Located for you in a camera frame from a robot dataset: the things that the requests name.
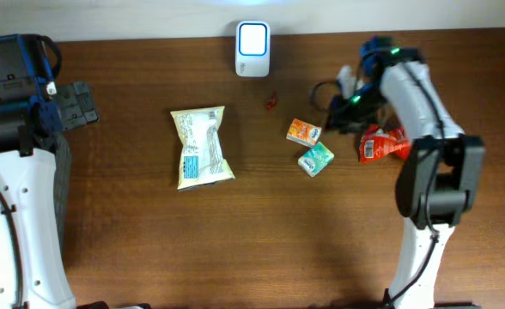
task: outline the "wooden table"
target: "wooden table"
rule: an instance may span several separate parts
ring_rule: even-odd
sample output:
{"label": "wooden table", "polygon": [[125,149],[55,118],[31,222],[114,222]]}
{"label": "wooden table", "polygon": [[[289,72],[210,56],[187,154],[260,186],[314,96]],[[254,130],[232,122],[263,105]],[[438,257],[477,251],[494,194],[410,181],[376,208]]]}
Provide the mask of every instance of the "wooden table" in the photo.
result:
{"label": "wooden table", "polygon": [[[505,29],[385,33],[421,46],[455,121],[487,147],[473,211],[447,245],[435,297],[505,308]],[[271,73],[234,73],[234,39],[61,44],[58,84],[88,81],[101,121],[68,134],[73,151],[64,266],[79,304],[306,307],[379,300],[396,270],[402,162],[357,162],[354,138],[315,178],[285,140],[316,82],[358,62],[373,33],[276,36]],[[278,105],[265,103],[276,90]],[[237,180],[178,193],[170,111],[226,106],[220,139]]]}

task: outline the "small box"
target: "small box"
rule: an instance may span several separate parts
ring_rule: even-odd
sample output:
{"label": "small box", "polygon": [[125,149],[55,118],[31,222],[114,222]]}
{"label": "small box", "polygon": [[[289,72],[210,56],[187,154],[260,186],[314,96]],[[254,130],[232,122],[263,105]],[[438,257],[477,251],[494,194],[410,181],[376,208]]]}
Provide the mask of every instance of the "small box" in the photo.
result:
{"label": "small box", "polygon": [[318,142],[313,148],[308,150],[300,159],[298,165],[310,176],[315,176],[324,169],[335,158],[335,155]]}
{"label": "small box", "polygon": [[313,147],[321,135],[321,128],[295,119],[287,132],[287,139],[304,146]]}

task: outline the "red bag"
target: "red bag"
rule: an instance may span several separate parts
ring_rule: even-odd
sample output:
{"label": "red bag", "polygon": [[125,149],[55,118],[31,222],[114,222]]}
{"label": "red bag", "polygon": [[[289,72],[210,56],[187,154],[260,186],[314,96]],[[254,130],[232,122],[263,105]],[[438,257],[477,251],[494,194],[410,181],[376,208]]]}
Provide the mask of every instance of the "red bag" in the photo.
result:
{"label": "red bag", "polygon": [[411,145],[403,127],[384,132],[373,125],[363,134],[359,147],[360,162],[376,161],[390,153],[407,160],[410,151]]}

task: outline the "white plastic bag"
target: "white plastic bag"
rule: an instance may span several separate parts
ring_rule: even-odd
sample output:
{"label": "white plastic bag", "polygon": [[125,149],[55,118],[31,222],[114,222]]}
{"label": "white plastic bag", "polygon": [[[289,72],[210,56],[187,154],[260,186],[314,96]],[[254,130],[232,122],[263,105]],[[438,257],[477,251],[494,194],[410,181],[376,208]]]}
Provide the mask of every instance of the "white plastic bag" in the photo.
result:
{"label": "white plastic bag", "polygon": [[224,106],[170,113],[184,145],[180,155],[178,191],[235,179],[222,157],[218,139]]}

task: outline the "blue label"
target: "blue label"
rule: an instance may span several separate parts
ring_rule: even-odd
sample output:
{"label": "blue label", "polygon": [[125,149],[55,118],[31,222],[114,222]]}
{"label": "blue label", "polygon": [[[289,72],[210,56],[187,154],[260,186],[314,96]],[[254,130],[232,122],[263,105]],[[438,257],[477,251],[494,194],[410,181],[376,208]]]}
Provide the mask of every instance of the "blue label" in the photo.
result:
{"label": "blue label", "polygon": [[199,157],[185,156],[184,157],[184,178],[195,179],[199,177]]}

